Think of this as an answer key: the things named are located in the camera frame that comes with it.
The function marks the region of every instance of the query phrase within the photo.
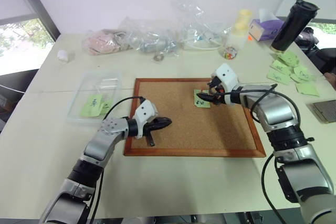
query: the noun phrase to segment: black thermos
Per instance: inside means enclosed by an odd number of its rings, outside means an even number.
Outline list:
[[[280,28],[278,35],[272,42],[271,49],[275,52],[283,52],[299,36],[306,25],[315,18],[319,8],[309,2],[296,0],[291,7],[284,24]]]

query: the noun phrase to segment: plastic bag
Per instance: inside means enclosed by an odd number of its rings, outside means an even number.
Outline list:
[[[174,29],[159,20],[135,20],[125,18],[119,28],[127,31],[126,41],[143,53],[163,56],[177,56],[177,41]]]
[[[223,23],[204,22],[205,12],[195,0],[175,0],[172,7],[179,15],[178,42],[183,49],[216,50],[223,45],[229,29]]]
[[[91,55],[111,54],[130,49],[126,32],[121,30],[103,29],[88,34],[82,41],[82,48]]]

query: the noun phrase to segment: purple tissue box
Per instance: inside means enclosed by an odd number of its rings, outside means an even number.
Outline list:
[[[249,33],[257,40],[274,39],[277,36],[283,21],[279,19],[268,20],[260,23],[259,19],[253,19]]]

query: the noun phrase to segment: white table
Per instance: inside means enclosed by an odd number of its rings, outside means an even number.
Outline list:
[[[98,66],[108,68],[118,65],[123,74],[124,88],[120,97],[127,97],[133,92],[134,77],[207,77],[223,62],[215,52],[198,52],[194,55],[182,52],[178,59],[167,59],[159,65],[151,65],[150,56],[132,51],[98,57],[79,55],[77,52],[75,61],[60,66],[54,59],[55,52],[60,48],[69,50],[68,46],[79,48],[74,44],[80,42],[78,38],[62,36],[57,41],[0,135],[1,218],[39,218],[94,135],[97,126],[66,122],[67,105],[80,81],[78,75],[98,69]],[[120,65],[126,63],[125,57],[129,57],[128,68]],[[249,75],[259,80],[255,82],[268,81],[265,79],[267,70],[263,74],[253,72],[250,66],[236,63],[239,60],[230,61],[230,65],[238,75],[245,76],[246,82],[249,82]],[[182,72],[169,71],[173,65],[177,65]],[[141,69],[145,66],[157,67],[156,73],[150,75]],[[277,91],[289,95],[297,103],[302,116],[301,128],[306,137],[316,139],[314,147],[336,182],[333,159],[336,143],[332,139],[335,125],[321,124],[306,106],[312,102],[335,99],[336,92],[325,80],[318,80],[316,86],[321,97],[298,94],[293,83],[289,86],[280,84]],[[130,101],[120,104],[115,116],[129,115],[130,104]],[[260,125],[256,126],[269,155],[272,148],[267,136]],[[106,167],[97,218],[269,209],[260,186],[264,158],[125,157],[123,145],[123,142],[117,145]],[[277,208],[297,206],[285,200],[272,166],[266,173],[266,188]]]

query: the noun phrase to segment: sticky note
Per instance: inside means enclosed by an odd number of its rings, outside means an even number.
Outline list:
[[[271,68],[274,68],[275,70],[278,70],[280,73],[286,74],[286,75],[290,75],[291,74],[291,70],[289,67],[287,67],[285,64],[281,63],[278,60],[275,60],[272,65]]]
[[[294,73],[301,79],[309,81],[311,80],[311,77],[309,75],[308,70],[303,67],[303,66],[298,66],[296,68],[294,68]]]
[[[108,101],[104,101],[100,104],[100,114],[105,115],[107,112],[109,112],[111,106],[112,106],[112,99]]]
[[[299,58],[296,54],[294,54],[292,51],[286,51],[282,54],[278,55],[279,58],[289,67],[296,67],[299,65]]]
[[[85,117],[95,117],[99,116],[100,111],[101,111],[101,99],[102,95],[101,94],[93,94],[88,97],[87,102],[84,104],[80,115],[85,116]]]
[[[320,96],[315,86],[311,83],[295,83],[295,86],[298,92],[301,94],[310,94],[310,95],[315,95],[317,97]]]
[[[294,73],[291,73],[290,74],[290,77],[294,80],[294,81],[296,81],[296,82],[298,82],[298,83],[305,83],[305,82],[307,82],[306,80],[303,80],[303,79],[301,79],[300,77],[298,77],[296,74],[294,74]]]
[[[199,108],[210,108],[210,103],[207,101],[203,101],[201,98],[197,96],[198,93],[203,92],[209,94],[208,90],[200,90],[200,89],[194,89],[194,104],[196,107]]]
[[[277,82],[286,84],[286,85],[288,85],[289,81],[290,81],[289,76],[287,76],[283,73],[280,73],[280,72],[278,72],[277,70],[274,70],[274,69],[270,69],[268,71],[267,78],[271,79],[273,81],[277,81]]]

